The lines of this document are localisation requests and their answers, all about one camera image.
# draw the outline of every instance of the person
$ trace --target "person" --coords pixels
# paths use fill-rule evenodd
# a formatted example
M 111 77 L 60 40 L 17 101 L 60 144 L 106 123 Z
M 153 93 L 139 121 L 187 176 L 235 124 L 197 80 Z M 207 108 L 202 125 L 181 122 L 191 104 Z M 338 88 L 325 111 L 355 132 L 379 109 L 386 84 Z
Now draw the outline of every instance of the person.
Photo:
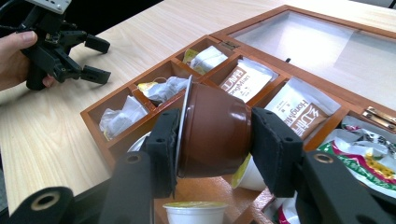
M 15 87 L 26 80 L 30 60 L 21 49 L 32 47 L 37 41 L 34 31 L 13 33 L 0 38 L 0 91 Z M 43 78 L 43 84 L 50 87 L 55 79 Z

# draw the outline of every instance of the wooden table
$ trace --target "wooden table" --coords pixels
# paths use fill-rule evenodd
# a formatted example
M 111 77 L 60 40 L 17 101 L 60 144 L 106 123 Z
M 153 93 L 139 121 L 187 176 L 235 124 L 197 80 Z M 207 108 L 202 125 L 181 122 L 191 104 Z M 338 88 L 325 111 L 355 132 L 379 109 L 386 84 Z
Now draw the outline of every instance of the wooden table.
M 284 4 L 396 32 L 396 10 L 349 1 L 165 0 L 99 34 L 111 43 L 108 54 L 73 48 L 70 56 L 80 65 L 111 72 L 106 85 L 70 79 L 43 91 L 22 84 L 0 92 L 9 211 L 40 189 L 66 186 L 78 195 L 111 176 L 82 110 L 199 37 Z

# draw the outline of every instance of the wooden box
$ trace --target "wooden box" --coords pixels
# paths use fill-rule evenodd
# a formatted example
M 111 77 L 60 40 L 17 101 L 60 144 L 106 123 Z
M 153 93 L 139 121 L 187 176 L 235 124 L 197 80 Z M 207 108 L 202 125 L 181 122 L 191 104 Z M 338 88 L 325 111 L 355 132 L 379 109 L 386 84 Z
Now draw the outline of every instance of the wooden box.
M 288 26 L 289 24 L 286 24 L 286 26 L 283 26 L 283 23 L 292 23 L 292 25 Z M 300 25 L 314 27 L 315 31 L 308 37 L 298 36 L 295 33 L 288 34 L 288 31 L 293 31 L 293 29 L 301 30 Z M 252 36 L 246 37 L 247 33 L 252 34 Z M 330 42 L 314 45 L 316 40 L 318 42 L 321 40 Z M 292 46 L 282 46 L 282 41 L 291 41 Z M 272 43 L 273 46 L 262 47 L 262 42 Z M 360 52 L 365 51 L 366 47 L 356 49 L 355 45 L 366 43 L 374 43 L 380 49 L 361 54 Z M 228 59 L 204 75 L 197 73 L 183 63 L 187 49 L 202 51 L 210 46 L 216 47 Z M 396 71 L 396 69 L 392 69 L 392 66 L 394 67 L 394 64 L 396 64 L 394 62 L 394 52 L 396 50 L 392 53 L 394 46 L 396 46 L 395 33 L 295 7 L 278 7 L 212 35 L 203 36 L 91 105 L 81 112 L 81 116 L 106 162 L 112 169 L 117 158 L 125 153 L 136 140 L 151 130 L 156 118 L 164 110 L 175 107 L 181 108 L 183 105 L 185 91 L 180 91 L 161 105 L 156 105 L 137 88 L 139 83 L 151 82 L 159 77 L 189 78 L 189 76 L 192 76 L 193 82 L 219 88 L 219 84 L 236 67 L 238 59 L 247 57 L 271 68 L 278 74 L 275 80 L 265 85 L 259 93 L 247 102 L 247 106 L 265 107 L 291 77 L 297 77 L 311 84 L 341 105 L 333 115 L 327 118 L 315 132 L 304 140 L 304 150 L 315 150 L 346 115 L 373 123 L 390 132 L 396 131 L 395 120 L 380 119 L 378 116 L 372 116 L 371 113 L 368 113 L 374 109 L 380 115 L 386 114 L 389 117 L 396 117 L 396 105 L 393 105 L 392 101 L 394 100 L 387 94 L 387 92 L 391 92 L 389 88 L 391 83 L 396 83 L 394 74 L 392 74 Z M 289 51 L 290 56 L 288 56 L 288 53 L 285 54 L 285 52 L 291 47 L 298 48 L 292 49 L 292 52 Z M 387 52 L 383 52 L 387 49 L 390 51 L 388 56 Z M 309 58 L 313 54 L 321 52 L 324 53 Z M 365 61 L 367 57 L 371 58 L 369 61 L 372 61 L 376 57 L 383 56 L 386 60 L 381 60 L 381 62 L 368 64 Z M 361 65 L 363 65 L 362 70 L 355 70 L 356 73 L 350 71 Z M 372 74 L 363 74 L 366 70 Z M 115 138 L 107 140 L 99 128 L 100 119 L 107 108 L 121 109 L 128 95 L 134 96 L 146 108 L 148 114 Z M 229 180 L 229 176 L 180 179 L 177 184 L 176 200 L 224 201 L 230 205 L 226 210 L 226 223 L 250 223 L 253 220 L 258 223 L 271 223 L 269 218 L 262 213 L 268 203 L 274 199 L 270 192 L 268 190 L 258 192 L 248 189 L 231 189 Z M 162 204 L 172 201 L 173 199 L 156 200 L 158 223 L 167 223 Z

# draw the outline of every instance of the wooden tray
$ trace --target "wooden tray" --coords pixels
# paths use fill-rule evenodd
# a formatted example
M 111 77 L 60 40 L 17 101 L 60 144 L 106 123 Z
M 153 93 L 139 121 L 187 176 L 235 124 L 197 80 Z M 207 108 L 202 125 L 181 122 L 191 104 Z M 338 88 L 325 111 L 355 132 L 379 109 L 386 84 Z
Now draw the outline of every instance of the wooden tray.
M 396 39 L 395 33 L 289 6 L 278 7 L 247 21 L 215 32 L 212 35 L 205 35 L 81 112 L 84 122 L 109 167 L 113 169 L 117 158 L 125 153 L 136 140 L 151 130 L 156 118 L 164 110 L 182 107 L 185 91 L 179 92 L 167 102 L 156 106 L 137 88 L 139 83 L 151 82 L 157 77 L 169 78 L 176 76 L 189 78 L 189 76 L 192 76 L 193 82 L 219 88 L 219 84 L 231 73 L 236 67 L 238 59 L 242 57 L 247 57 L 250 60 L 264 64 L 279 74 L 278 78 L 267 84 L 247 102 L 247 106 L 249 107 L 265 107 L 291 77 L 298 77 L 315 86 L 341 105 L 340 109 L 320 125 L 314 134 L 311 134 L 304 140 L 304 150 L 306 151 L 315 150 L 346 115 L 371 122 L 388 131 L 394 132 L 394 126 L 389 125 L 387 121 L 381 119 L 378 123 L 370 119 L 372 118 L 370 115 L 366 115 L 367 109 L 373 107 L 376 111 L 395 118 L 396 112 L 388 106 L 369 100 L 323 77 L 317 76 L 317 74 L 287 63 L 232 37 L 232 34 L 236 32 L 258 24 L 261 21 L 272 19 L 284 12 L 299 13 L 320 21 L 337 24 L 341 27 L 356 29 L 359 32 L 367 32 L 370 35 L 378 35 L 381 38 L 388 38 L 391 41 Z M 182 62 L 186 49 L 202 51 L 210 46 L 214 46 L 223 52 L 228 59 L 206 74 L 200 75 Z M 100 119 L 107 108 L 113 110 L 121 109 L 128 95 L 134 96 L 147 109 L 148 114 L 114 139 L 107 140 L 99 129 Z M 229 176 L 191 180 L 180 179 L 177 184 L 176 200 L 224 201 L 230 205 L 226 210 L 225 223 L 250 223 L 253 220 L 257 223 L 271 223 L 270 219 L 262 213 L 269 202 L 274 199 L 268 190 L 258 192 L 248 189 L 231 189 L 229 183 Z M 167 223 L 166 212 L 162 208 L 162 204 L 172 201 L 173 199 L 156 200 L 157 223 Z

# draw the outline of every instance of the brown cup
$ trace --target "brown cup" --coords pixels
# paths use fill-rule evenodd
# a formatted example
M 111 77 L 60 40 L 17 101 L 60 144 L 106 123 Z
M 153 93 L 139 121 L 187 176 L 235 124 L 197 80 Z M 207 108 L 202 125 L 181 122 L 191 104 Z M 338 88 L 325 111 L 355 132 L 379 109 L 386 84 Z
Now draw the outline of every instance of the brown cup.
M 221 89 L 198 83 L 191 83 L 185 97 L 178 177 L 235 173 L 250 147 L 250 108 Z

